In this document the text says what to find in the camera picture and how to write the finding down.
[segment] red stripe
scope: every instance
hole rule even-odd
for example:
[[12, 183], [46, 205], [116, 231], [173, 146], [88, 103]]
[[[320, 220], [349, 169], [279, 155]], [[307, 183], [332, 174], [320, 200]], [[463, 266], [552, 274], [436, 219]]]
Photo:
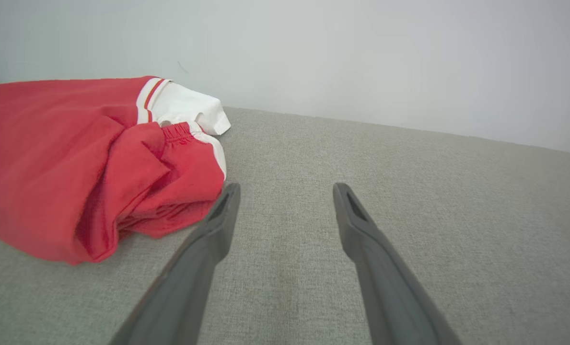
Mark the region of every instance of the red stripe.
[[149, 93], [149, 96], [146, 98], [146, 101], [144, 102], [144, 109], [146, 109], [147, 112], [149, 112], [149, 122], [153, 122], [153, 113], [151, 113], [151, 111], [149, 111], [149, 102], [151, 101], [151, 97], [153, 97], [153, 94], [155, 93], [155, 90], [157, 90], [157, 88], [159, 87], [159, 85], [161, 85], [163, 83], [165, 79], [162, 79], [160, 81], [158, 81], [155, 86], [153, 86], [153, 90], [151, 90], [151, 92]]

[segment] gray surface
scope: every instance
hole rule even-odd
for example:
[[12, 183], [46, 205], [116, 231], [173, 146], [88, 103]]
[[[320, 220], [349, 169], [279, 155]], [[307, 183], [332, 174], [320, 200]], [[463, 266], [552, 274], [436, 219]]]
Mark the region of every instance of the gray surface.
[[[226, 109], [243, 188], [202, 344], [370, 342], [331, 186], [348, 183], [465, 343], [570, 341], [570, 153]], [[105, 344], [188, 230], [102, 264], [0, 243], [0, 344]]]

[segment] red garment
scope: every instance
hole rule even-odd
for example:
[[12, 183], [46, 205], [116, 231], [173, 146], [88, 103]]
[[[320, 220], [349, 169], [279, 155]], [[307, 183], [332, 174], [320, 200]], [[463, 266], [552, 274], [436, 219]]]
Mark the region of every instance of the red garment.
[[195, 123], [151, 122], [164, 84], [1, 84], [0, 240], [74, 265], [109, 257], [122, 234], [159, 238], [204, 218], [224, 172]]

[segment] red and white clothing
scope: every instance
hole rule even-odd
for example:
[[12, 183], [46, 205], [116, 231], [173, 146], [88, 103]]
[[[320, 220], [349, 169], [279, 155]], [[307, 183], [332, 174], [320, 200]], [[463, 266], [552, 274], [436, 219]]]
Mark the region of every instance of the red and white clothing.
[[0, 84], [0, 240], [46, 260], [100, 262], [126, 234], [159, 238], [204, 218], [221, 193], [225, 157], [196, 122], [154, 121], [184, 112], [160, 104], [171, 85]]

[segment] white wall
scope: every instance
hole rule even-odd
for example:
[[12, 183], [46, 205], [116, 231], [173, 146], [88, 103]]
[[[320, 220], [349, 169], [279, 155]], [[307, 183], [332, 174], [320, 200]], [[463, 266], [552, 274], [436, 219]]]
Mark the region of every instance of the white wall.
[[570, 0], [0, 0], [0, 82], [146, 74], [570, 151]]

